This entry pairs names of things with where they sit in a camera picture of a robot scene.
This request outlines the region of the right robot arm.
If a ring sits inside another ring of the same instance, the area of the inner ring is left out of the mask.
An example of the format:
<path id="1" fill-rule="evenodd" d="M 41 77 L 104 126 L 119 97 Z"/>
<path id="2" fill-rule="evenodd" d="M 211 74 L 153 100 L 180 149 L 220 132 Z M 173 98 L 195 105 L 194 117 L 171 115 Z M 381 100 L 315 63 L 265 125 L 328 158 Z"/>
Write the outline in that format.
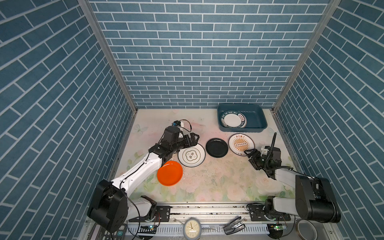
<path id="1" fill-rule="evenodd" d="M 293 215 L 319 223 L 340 222 L 342 213 L 328 179 L 311 177 L 283 166 L 279 148 L 267 146 L 261 151 L 252 149 L 244 153 L 255 170 L 263 171 L 268 178 L 295 191 L 293 198 L 268 196 L 264 206 L 255 213 L 262 213 L 269 221 Z"/>

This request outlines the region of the green rim lettered plate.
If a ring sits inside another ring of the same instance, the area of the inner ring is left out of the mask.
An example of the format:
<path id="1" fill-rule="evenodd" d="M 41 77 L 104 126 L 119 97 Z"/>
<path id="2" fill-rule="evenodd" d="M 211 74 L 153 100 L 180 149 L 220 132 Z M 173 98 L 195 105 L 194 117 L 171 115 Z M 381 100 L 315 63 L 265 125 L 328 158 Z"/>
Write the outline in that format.
<path id="1" fill-rule="evenodd" d="M 225 111 L 220 116 L 220 121 L 225 128 L 244 128 L 247 118 L 238 111 Z"/>

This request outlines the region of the black plate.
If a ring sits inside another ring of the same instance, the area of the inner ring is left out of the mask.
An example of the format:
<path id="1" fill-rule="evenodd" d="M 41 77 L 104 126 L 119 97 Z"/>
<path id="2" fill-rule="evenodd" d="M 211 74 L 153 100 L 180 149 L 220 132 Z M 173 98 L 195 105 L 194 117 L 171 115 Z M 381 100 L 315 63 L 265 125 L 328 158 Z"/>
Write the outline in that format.
<path id="1" fill-rule="evenodd" d="M 212 138 L 206 143 L 207 153 L 214 158 L 223 158 L 229 150 L 228 144 L 219 138 Z"/>

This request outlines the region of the orange sunburst plate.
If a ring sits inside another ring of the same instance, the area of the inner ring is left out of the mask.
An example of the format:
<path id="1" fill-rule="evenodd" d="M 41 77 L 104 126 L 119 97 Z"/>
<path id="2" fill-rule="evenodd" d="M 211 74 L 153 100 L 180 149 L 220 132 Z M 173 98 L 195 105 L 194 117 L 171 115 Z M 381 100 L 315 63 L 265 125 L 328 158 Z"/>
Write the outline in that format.
<path id="1" fill-rule="evenodd" d="M 245 157 L 245 151 L 253 150 L 255 143 L 249 136 L 238 133 L 229 138 L 228 146 L 234 154 Z"/>

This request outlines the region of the white plate flower outline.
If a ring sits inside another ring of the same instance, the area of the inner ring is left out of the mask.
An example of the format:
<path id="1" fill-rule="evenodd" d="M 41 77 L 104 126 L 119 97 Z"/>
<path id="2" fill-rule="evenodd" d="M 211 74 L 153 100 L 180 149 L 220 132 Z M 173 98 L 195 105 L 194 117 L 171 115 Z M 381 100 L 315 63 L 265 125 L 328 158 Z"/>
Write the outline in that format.
<path id="1" fill-rule="evenodd" d="M 201 165 L 206 158 L 206 151 L 202 145 L 182 149 L 178 153 L 180 163 L 188 168 L 195 168 Z"/>

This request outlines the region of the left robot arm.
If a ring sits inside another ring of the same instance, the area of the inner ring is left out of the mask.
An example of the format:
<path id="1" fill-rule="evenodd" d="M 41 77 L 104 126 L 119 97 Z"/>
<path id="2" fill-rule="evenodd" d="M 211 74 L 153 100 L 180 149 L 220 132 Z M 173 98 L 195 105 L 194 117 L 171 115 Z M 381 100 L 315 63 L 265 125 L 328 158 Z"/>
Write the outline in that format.
<path id="1" fill-rule="evenodd" d="M 165 128 L 161 140 L 149 148 L 148 153 L 130 170 L 111 181 L 102 180 L 91 198 L 87 216 L 106 231 L 117 231 L 127 220 L 151 221 L 155 217 L 157 202 L 147 196 L 131 200 L 134 190 L 151 174 L 159 170 L 180 150 L 198 144 L 199 135 L 184 134 L 181 127 Z"/>

